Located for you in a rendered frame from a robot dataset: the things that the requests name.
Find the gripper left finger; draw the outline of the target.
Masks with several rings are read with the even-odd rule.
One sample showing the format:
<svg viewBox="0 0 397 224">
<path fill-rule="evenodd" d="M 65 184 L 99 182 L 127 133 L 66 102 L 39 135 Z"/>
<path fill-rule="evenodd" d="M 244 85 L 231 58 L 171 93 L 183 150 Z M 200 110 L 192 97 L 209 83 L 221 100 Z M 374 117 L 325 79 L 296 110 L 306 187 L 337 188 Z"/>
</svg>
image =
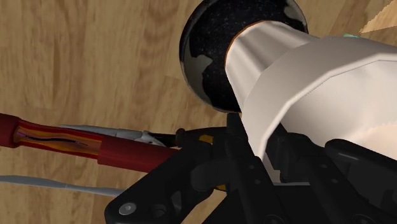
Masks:
<svg viewBox="0 0 397 224">
<path fill-rule="evenodd" d="M 113 199 L 104 218 L 106 224 L 180 224 L 218 185 L 226 185 L 235 198 L 227 202 L 222 220 L 242 206 L 243 224 L 290 224 L 237 113 L 227 115 L 225 134 L 215 137 L 212 144 L 186 143 Z"/>
</svg>

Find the grey metal utensil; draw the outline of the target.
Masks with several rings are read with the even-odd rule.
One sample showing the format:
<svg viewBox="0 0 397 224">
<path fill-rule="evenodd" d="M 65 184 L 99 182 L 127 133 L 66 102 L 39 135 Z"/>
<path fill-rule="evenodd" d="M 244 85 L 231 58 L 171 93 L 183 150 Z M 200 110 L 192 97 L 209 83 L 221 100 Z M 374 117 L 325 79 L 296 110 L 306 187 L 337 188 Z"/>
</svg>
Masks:
<svg viewBox="0 0 397 224">
<path fill-rule="evenodd" d="M 58 188 L 64 190 L 73 190 L 77 192 L 93 193 L 97 195 L 104 195 L 111 197 L 116 197 L 125 191 L 125 189 L 119 189 L 119 188 L 72 185 L 69 183 L 54 181 L 52 179 L 35 178 L 28 176 L 16 176 L 16 175 L 0 176 L 0 182 L 13 183 L 19 185 L 40 186 L 47 188 Z"/>
</svg>

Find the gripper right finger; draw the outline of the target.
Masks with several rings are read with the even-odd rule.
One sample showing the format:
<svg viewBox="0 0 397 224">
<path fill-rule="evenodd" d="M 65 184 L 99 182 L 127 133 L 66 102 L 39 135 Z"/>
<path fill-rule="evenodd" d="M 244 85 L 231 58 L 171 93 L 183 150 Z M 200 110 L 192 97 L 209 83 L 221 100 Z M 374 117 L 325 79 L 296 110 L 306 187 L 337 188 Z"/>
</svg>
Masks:
<svg viewBox="0 0 397 224">
<path fill-rule="evenodd" d="M 325 146 L 279 125 L 268 157 L 282 183 L 310 185 L 322 224 L 397 224 L 397 161 L 343 139 Z"/>
</svg>

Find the red handled utensil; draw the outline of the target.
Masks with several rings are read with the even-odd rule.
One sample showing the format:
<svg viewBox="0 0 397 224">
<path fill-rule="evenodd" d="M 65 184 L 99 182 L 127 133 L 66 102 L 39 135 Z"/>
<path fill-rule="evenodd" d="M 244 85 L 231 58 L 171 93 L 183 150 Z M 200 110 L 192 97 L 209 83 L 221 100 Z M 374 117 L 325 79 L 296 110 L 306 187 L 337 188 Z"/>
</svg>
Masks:
<svg viewBox="0 0 397 224">
<path fill-rule="evenodd" d="M 101 165 L 150 172 L 177 152 L 174 148 L 142 143 L 84 130 L 39 125 L 0 113 L 0 146 L 28 146 L 94 158 Z"/>
</svg>

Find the black speckled bowl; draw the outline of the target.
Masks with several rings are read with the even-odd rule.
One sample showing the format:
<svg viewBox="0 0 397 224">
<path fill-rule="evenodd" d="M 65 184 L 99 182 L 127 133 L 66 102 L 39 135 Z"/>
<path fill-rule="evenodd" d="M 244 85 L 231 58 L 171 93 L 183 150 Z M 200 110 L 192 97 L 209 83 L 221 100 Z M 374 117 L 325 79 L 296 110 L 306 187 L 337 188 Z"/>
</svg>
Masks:
<svg viewBox="0 0 397 224">
<path fill-rule="evenodd" d="M 179 61 L 186 84 L 204 103 L 224 113 L 240 111 L 226 76 L 225 54 L 243 28 L 262 20 L 308 31 L 295 0 L 202 0 L 190 15 L 179 41 Z"/>
</svg>

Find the white cup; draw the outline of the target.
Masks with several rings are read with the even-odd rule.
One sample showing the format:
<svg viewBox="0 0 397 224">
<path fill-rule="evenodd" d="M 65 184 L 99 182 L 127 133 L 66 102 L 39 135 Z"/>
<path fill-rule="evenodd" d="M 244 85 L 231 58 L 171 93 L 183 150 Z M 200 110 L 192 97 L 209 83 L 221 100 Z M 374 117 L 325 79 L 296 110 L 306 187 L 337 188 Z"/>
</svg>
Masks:
<svg viewBox="0 0 397 224">
<path fill-rule="evenodd" d="M 254 154 L 278 125 L 317 145 L 346 139 L 397 160 L 397 46 L 366 38 L 317 38 L 263 21 L 240 31 L 225 71 Z"/>
</svg>

